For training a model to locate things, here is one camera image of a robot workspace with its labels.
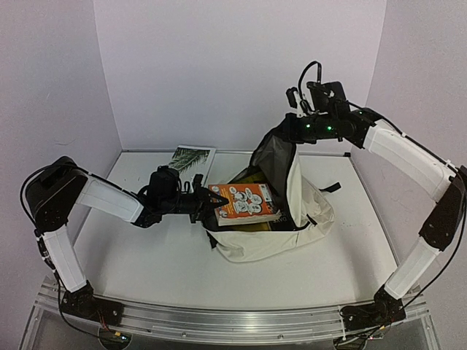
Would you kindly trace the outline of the dark Three Days book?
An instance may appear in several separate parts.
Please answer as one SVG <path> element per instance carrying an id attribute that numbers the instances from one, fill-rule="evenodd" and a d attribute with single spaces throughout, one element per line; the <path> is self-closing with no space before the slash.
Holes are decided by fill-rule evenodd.
<path id="1" fill-rule="evenodd" d="M 284 211 L 281 212 L 279 219 L 269 222 L 270 231 L 292 231 L 294 222 Z"/>

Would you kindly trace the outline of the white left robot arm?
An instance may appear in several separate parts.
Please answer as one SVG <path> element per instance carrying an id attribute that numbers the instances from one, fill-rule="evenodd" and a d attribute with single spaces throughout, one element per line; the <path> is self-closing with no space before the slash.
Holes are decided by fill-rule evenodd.
<path id="1" fill-rule="evenodd" d="M 98 301 L 75 251 L 69 222 L 78 207 L 100 211 L 137 228 L 149 228 L 166 215 L 181 214 L 201 222 L 228 199 L 203 185 L 196 174 L 183 184 L 179 172 L 159 166 L 149 182 L 131 192 L 78 166 L 69 156 L 30 174 L 20 188 L 20 204 L 34 226 L 42 259 L 64 288 L 64 305 L 91 317 Z"/>

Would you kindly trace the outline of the beige canvas student bag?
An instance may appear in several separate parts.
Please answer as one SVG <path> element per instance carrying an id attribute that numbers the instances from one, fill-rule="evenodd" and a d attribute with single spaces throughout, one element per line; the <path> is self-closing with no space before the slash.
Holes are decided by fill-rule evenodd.
<path id="1" fill-rule="evenodd" d="M 210 214 L 202 226 L 211 247 L 232 263 L 252 263 L 324 238 L 335 221 L 326 194 L 340 190 L 339 183 L 320 189 L 301 173 L 297 143 L 284 130 L 271 129 L 253 152 L 241 173 L 262 171 L 275 203 L 294 222 L 292 231 L 270 231 L 269 223 L 219 226 Z"/>

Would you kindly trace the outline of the white Singularity book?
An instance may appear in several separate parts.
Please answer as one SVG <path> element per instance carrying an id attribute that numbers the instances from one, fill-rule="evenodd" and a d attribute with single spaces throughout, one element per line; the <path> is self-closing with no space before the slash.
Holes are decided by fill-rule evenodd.
<path id="1" fill-rule="evenodd" d="M 201 174 L 201 185 L 206 184 L 215 158 L 216 149 L 179 145 L 169 162 L 169 167 L 179 172 L 182 183 L 192 183 L 195 175 Z"/>

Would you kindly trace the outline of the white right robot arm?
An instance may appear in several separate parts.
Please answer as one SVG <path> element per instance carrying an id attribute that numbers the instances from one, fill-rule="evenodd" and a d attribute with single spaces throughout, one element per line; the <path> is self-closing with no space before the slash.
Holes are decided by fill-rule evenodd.
<path id="1" fill-rule="evenodd" d="M 346 306 L 345 320 L 370 325 L 389 324 L 405 317 L 403 296 L 418 282 L 453 241 L 466 221 L 466 168 L 457 168 L 406 135 L 386 117 L 372 109 L 349 102 L 340 82 L 306 84 L 312 99 L 301 87 L 291 87 L 286 96 L 293 112 L 285 118 L 287 140 L 314 144 L 319 140 L 346 140 L 377 155 L 408 176 L 425 195 L 421 204 L 410 200 L 394 214 L 406 219 L 424 209 L 417 240 L 388 280 L 378 289 L 372 303 Z"/>

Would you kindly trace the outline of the yellow hardcover book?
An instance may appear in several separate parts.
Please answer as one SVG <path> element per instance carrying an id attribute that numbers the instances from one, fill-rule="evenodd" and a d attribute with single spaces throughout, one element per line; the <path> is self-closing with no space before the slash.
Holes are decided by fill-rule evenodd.
<path id="1" fill-rule="evenodd" d="M 255 173 L 244 173 L 235 176 L 229 184 L 263 184 L 267 183 L 266 177 L 262 171 Z"/>

